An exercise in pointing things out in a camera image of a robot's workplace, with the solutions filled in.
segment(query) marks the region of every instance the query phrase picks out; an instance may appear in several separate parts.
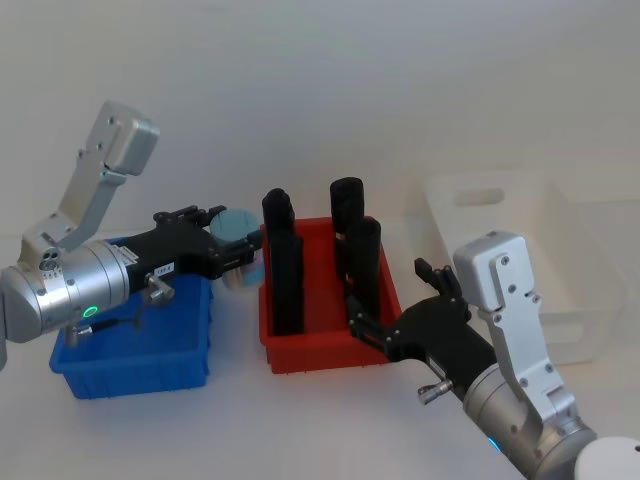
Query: label sticker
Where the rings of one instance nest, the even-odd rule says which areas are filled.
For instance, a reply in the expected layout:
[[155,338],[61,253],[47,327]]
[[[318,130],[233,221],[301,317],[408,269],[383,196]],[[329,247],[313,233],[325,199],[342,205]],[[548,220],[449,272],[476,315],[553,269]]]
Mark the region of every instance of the label sticker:
[[117,245],[114,245],[115,249],[120,252],[120,256],[122,257],[122,260],[124,261],[125,266],[129,266],[129,265],[135,265],[136,263],[138,263],[138,257],[135,253],[133,253],[131,250],[129,250],[127,247],[119,247]]
[[175,263],[171,262],[171,263],[167,263],[166,265],[163,265],[161,267],[156,268],[153,271],[153,274],[156,277],[161,277],[162,275],[166,275],[167,273],[171,273],[175,270]]

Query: table surface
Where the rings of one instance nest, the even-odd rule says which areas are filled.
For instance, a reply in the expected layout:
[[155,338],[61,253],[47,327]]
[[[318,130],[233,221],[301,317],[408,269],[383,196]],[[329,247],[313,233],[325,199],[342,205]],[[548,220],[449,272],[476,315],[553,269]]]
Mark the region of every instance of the table surface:
[[[581,205],[630,289],[640,289],[640,204]],[[428,294],[413,275],[428,258],[419,218],[381,220],[403,307]],[[0,265],[19,240],[0,239]],[[518,472],[447,395],[423,407],[436,377],[415,361],[272,375],[258,340],[257,295],[216,285],[211,376],[200,389],[79,401],[49,370],[55,335],[9,344],[0,373],[0,476],[15,479],[517,479]],[[600,435],[640,438],[638,304],[594,362],[562,366],[582,417]]]

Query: black cylindrical object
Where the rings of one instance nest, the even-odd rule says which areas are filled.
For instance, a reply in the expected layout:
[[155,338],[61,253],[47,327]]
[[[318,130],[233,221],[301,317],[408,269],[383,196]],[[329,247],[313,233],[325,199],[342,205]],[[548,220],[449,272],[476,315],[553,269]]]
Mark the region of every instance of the black cylindrical object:
[[350,291],[376,320],[380,316],[380,234],[380,223],[364,217],[347,229],[344,250]]
[[331,194],[331,219],[336,233],[336,272],[345,278],[344,236],[354,222],[364,217],[364,186],[356,177],[336,180],[329,187]]
[[269,235],[273,333],[304,331],[304,263],[302,239],[287,230]]
[[267,235],[276,230],[293,232],[295,213],[289,195],[281,188],[274,188],[262,199],[262,214]]

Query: white wall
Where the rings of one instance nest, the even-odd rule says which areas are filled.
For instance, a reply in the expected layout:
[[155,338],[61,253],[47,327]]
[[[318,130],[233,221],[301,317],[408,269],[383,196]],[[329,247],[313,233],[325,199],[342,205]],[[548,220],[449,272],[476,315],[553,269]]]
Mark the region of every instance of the white wall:
[[347,174],[388,215],[435,172],[636,162],[639,20],[614,0],[1,1],[0,234],[54,208],[106,98],[162,135],[105,229],[257,213],[276,186],[328,213]]

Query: blue plastic bin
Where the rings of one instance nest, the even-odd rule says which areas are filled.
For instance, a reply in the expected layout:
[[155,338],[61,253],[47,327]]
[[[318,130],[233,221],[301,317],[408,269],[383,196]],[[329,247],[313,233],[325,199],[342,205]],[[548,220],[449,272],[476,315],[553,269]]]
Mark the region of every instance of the blue plastic bin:
[[[201,387],[209,366],[211,284],[195,275],[179,275],[171,303],[148,307],[136,329],[123,322],[82,339],[76,347],[58,333],[49,365],[64,375],[77,398],[103,398]],[[91,318],[133,318],[140,293],[118,308]]]

